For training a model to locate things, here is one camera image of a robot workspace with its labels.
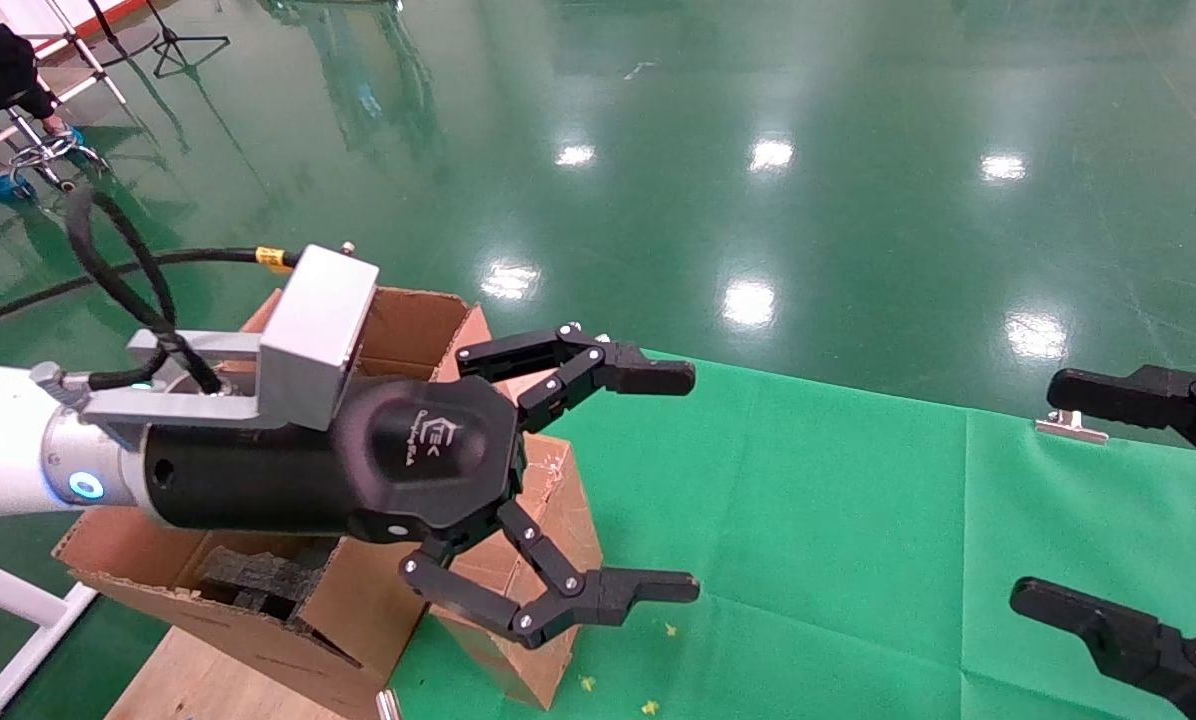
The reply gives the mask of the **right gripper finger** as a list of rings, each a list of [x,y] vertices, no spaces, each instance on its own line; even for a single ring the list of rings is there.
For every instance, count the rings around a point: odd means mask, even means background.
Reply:
[[[1177,626],[1033,576],[1014,584],[1009,608],[1081,639],[1107,678],[1155,694],[1196,719],[1196,637]]]
[[[1046,388],[1056,410],[1146,429],[1171,429],[1196,449],[1196,372],[1145,365],[1119,378],[1060,370]]]

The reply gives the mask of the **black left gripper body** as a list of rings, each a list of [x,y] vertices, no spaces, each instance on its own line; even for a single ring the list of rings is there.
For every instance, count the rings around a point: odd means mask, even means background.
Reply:
[[[371,378],[325,431],[153,427],[150,507],[170,527],[435,538],[474,547],[521,492],[519,411],[488,382]]]

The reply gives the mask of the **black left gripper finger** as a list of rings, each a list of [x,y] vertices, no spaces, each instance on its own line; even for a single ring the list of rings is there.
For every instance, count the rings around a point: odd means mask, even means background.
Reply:
[[[521,647],[537,649],[572,626],[622,626],[640,602],[698,600],[698,579],[685,570],[578,570],[515,501],[499,507],[492,525],[547,585],[533,602],[520,605],[453,573],[447,562],[454,553],[437,539],[425,539],[410,553],[401,575],[425,602]]]
[[[687,396],[697,370],[689,361],[661,361],[642,348],[588,336],[576,323],[512,334],[456,350],[460,377],[492,384],[544,377],[515,396],[517,427],[538,433],[599,389],[618,395]]]

